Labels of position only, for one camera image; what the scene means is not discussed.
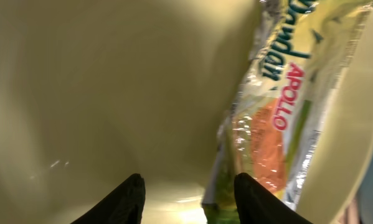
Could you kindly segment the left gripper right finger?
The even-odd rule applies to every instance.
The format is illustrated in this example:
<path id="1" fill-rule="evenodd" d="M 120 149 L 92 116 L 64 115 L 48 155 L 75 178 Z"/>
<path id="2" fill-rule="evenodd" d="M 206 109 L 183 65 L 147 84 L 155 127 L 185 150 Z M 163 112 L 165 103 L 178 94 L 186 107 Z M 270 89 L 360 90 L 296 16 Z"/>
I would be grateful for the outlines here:
<path id="1" fill-rule="evenodd" d="M 235 176 L 234 195 L 241 224 L 311 224 L 247 173 Z"/>

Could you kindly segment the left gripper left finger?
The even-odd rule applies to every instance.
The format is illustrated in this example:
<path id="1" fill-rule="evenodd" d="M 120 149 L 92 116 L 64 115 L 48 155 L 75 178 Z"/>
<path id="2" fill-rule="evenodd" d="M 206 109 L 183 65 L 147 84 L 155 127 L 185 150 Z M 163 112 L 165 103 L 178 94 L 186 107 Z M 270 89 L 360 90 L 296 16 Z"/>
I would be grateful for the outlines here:
<path id="1" fill-rule="evenodd" d="M 144 179 L 132 174 L 72 224 L 140 224 L 145 198 Z"/>

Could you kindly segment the green orange snack wrapper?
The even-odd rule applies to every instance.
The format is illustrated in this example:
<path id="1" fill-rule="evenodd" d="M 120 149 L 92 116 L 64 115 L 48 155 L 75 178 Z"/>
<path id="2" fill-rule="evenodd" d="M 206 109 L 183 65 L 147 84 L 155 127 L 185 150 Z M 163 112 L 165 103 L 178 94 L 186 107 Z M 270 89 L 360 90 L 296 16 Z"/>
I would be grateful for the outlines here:
<path id="1" fill-rule="evenodd" d="M 240 173 L 296 212 L 328 111 L 373 11 L 370 0 L 261 5 L 250 66 L 218 133 L 202 200 L 208 223 L 240 223 L 234 195 Z"/>

